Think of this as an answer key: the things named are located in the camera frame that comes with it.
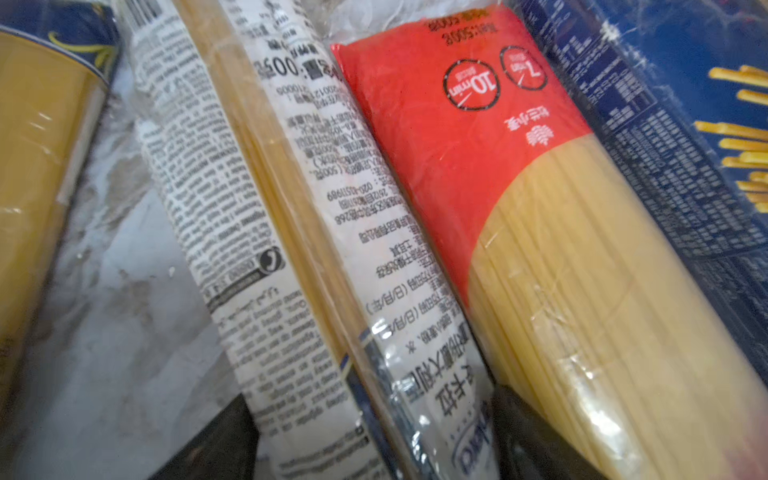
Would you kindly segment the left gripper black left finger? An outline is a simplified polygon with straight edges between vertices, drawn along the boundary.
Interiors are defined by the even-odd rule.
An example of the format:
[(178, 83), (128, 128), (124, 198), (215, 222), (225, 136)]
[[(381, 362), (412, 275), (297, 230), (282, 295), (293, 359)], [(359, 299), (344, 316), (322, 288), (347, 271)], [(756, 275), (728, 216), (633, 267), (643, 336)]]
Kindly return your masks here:
[(252, 479), (258, 442), (246, 400), (238, 395), (150, 479)]

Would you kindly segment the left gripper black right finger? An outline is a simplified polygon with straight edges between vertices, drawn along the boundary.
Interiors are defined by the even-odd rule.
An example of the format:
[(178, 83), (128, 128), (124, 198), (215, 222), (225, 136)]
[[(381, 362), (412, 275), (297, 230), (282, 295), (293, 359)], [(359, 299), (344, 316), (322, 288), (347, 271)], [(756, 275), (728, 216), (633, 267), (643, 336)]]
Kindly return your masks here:
[(491, 403), (500, 477), (503, 479), (603, 479), (514, 390), (497, 385)]

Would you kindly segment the white label spaghetti bag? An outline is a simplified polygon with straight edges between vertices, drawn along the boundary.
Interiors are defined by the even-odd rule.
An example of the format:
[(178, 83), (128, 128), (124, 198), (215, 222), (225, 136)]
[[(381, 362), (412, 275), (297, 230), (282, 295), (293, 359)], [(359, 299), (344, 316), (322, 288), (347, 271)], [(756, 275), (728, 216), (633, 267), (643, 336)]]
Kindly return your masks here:
[(118, 1), (137, 136), (278, 479), (495, 479), (492, 380), (299, 1)]

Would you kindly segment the red spaghetti bag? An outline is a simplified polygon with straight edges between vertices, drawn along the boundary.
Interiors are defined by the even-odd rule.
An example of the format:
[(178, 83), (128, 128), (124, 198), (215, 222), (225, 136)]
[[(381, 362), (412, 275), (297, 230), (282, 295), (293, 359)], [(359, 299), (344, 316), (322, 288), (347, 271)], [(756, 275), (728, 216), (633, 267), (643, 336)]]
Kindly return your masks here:
[(766, 386), (511, 9), (332, 51), (496, 381), (585, 477), (766, 477)]

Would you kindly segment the blue Barilla spaghetti box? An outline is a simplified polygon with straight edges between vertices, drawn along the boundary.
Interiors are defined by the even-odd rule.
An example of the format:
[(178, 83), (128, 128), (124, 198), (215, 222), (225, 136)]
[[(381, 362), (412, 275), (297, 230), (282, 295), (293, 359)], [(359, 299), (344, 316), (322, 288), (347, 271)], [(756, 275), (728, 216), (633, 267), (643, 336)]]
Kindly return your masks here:
[(517, 1), (591, 128), (767, 373), (767, 5)]

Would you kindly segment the dark blue spaghetti bag left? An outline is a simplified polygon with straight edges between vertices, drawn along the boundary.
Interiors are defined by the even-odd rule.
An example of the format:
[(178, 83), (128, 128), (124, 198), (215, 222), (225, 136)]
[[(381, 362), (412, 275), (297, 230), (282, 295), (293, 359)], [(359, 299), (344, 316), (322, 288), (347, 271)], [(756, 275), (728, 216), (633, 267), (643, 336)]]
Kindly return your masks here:
[(100, 1), (1, 4), (1, 399), (15, 380), (120, 53)]

